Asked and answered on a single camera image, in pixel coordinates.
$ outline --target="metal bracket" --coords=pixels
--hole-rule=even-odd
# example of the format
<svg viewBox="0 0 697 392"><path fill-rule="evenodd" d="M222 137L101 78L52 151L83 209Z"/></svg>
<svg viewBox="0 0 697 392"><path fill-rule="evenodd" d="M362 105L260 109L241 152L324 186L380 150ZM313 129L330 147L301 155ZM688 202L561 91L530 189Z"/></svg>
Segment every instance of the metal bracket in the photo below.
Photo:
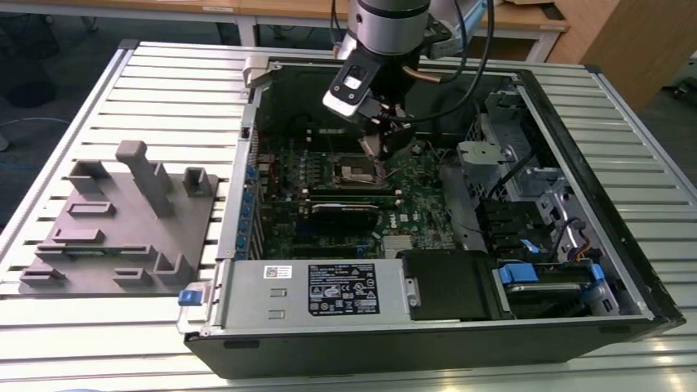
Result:
<svg viewBox="0 0 697 392"><path fill-rule="evenodd" d="M561 177L556 167L528 167L516 179L521 196L538 198Z"/></svg>
<svg viewBox="0 0 697 392"><path fill-rule="evenodd" d="M246 104L241 111L240 138L249 139L253 130L253 120L257 116L257 105Z"/></svg>
<svg viewBox="0 0 697 392"><path fill-rule="evenodd" d="M433 42L425 49L425 55L429 60L437 60L444 58L445 56L453 56L461 51L461 39L457 37L456 29L453 26L445 21L438 20L433 21L436 26L433 26L434 29L444 29L449 32L449 38Z"/></svg>
<svg viewBox="0 0 697 392"><path fill-rule="evenodd" d="M421 297L418 293L418 283L414 278L406 278L404 280L404 286L406 288L406 302L409 307L414 308L421 306Z"/></svg>
<svg viewBox="0 0 697 392"><path fill-rule="evenodd" d="M270 77L270 71L272 68L269 67L269 58L266 56L249 56L244 60L244 67L241 68L244 86L246 88L261 86Z"/></svg>

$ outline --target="black cable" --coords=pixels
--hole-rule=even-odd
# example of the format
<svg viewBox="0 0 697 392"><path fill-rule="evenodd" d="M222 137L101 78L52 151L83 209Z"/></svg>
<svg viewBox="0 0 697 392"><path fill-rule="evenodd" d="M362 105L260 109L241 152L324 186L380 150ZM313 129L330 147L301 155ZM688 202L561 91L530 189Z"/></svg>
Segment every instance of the black cable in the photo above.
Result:
<svg viewBox="0 0 697 392"><path fill-rule="evenodd" d="M461 72L465 70L465 67L468 66L468 28L465 26L465 17L461 14L460 3L457 2L457 0L453 0L453 3L456 4L457 17L460 18L461 58L460 58L460 65L457 65L456 72L453 72L450 75L442 77L440 79L438 84L450 83L453 80L456 80L460 77Z"/></svg>
<svg viewBox="0 0 697 392"><path fill-rule="evenodd" d="M530 162L530 159L533 159L534 156L534 150L530 149L530 151L525 154L522 159L516 163L516 165L510 168L509 172L505 173L505 176L501 177L498 182L492 186L492 189L489 189L489 193L486 194L486 198L490 199L493 194L497 192L497 189L501 188L506 182L509 182L510 178L522 170L528 162Z"/></svg>
<svg viewBox="0 0 697 392"><path fill-rule="evenodd" d="M329 14L329 36L330 36L330 45L337 44L337 35L334 33L334 20L337 21L337 29L341 29L338 26L337 18L337 0L330 0L330 14Z"/></svg>
<svg viewBox="0 0 697 392"><path fill-rule="evenodd" d="M560 246L561 243L562 243L564 232L566 231L566 228L569 227L569 225L570 225L572 223L574 223L576 221L580 221L578 217L572 216L572 217L570 217L570 218L564 222L562 228L558 230L557 240L554 241L554 245L552 245L552 250L550 250L550 254L549 254L549 262L553 262L554 259L557 259L557 251L558 251L558 246Z"/></svg>
<svg viewBox="0 0 697 392"><path fill-rule="evenodd" d="M449 107L445 110L441 110L440 112L434 114L428 114L422 117L397 117L397 116L389 116L389 115L381 115L380 118L386 121L394 121L397 123L422 123L424 121L430 121L434 118L442 117L450 113L453 113L456 110L458 110L465 103L468 103L469 98L472 97L474 90L477 89L477 86L480 85L481 77L484 75L484 69L486 67L486 61L489 61L489 55L492 53L492 42L493 42L493 23L494 23L494 8L493 8L493 0L486 0L486 17L489 18L486 23L486 44L484 48L484 55L481 56L480 66L477 68L477 73L474 74L474 79L472 81L472 84L469 85L468 93L465 96L456 102L456 104Z"/></svg>
<svg viewBox="0 0 697 392"><path fill-rule="evenodd" d="M309 32L306 33L305 39L302 41L306 41L309 39L309 36L314 33L314 27L310 27Z"/></svg>
<svg viewBox="0 0 697 392"><path fill-rule="evenodd" d="M334 20L334 24L337 25L337 30L341 32L341 26L338 25L338 14L337 14L337 0L332 0L334 2L334 6L330 12L330 17Z"/></svg>

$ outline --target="gray plastic base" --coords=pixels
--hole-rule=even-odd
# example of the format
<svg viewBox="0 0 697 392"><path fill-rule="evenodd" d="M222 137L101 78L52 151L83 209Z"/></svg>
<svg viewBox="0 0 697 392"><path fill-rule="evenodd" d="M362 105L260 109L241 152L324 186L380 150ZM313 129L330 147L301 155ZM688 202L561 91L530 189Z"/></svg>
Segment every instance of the gray plastic base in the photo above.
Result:
<svg viewBox="0 0 697 392"><path fill-rule="evenodd" d="M175 295L195 279L217 177L200 168L168 175L160 164L147 167L135 176L109 174L100 162L76 163L68 177L76 191L21 275L21 294ZM139 176L156 179L167 216L157 217Z"/></svg>

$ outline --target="aluminum extrusion table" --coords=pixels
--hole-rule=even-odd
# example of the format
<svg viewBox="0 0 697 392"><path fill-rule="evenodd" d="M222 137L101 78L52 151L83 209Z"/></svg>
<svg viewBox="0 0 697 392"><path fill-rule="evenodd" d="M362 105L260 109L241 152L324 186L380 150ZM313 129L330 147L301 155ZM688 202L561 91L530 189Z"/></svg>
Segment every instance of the aluminum extrusion table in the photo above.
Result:
<svg viewBox="0 0 697 392"><path fill-rule="evenodd" d="M324 51L156 42L127 42L116 51L0 237L0 390L697 390L697 193L605 77L574 65L490 62L490 68L530 69L538 78L688 318L665 335L553 365L226 381L183 344L176 298L8 296L71 192L61 176L77 158L107 159L109 170L125 171L113 153L121 140L136 139L168 172L195 164L230 180L248 103L241 67L252 54L329 57ZM226 189L222 183L201 280L212 277Z"/></svg>

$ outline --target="power supply label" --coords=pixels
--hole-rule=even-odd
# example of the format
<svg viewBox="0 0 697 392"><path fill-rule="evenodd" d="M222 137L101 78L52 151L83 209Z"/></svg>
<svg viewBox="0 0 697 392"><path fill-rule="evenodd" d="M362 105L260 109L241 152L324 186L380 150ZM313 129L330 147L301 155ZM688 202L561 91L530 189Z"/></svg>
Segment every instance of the power supply label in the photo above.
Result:
<svg viewBox="0 0 697 392"><path fill-rule="evenodd" d="M374 264L309 265L306 276L312 316L380 313Z"/></svg>

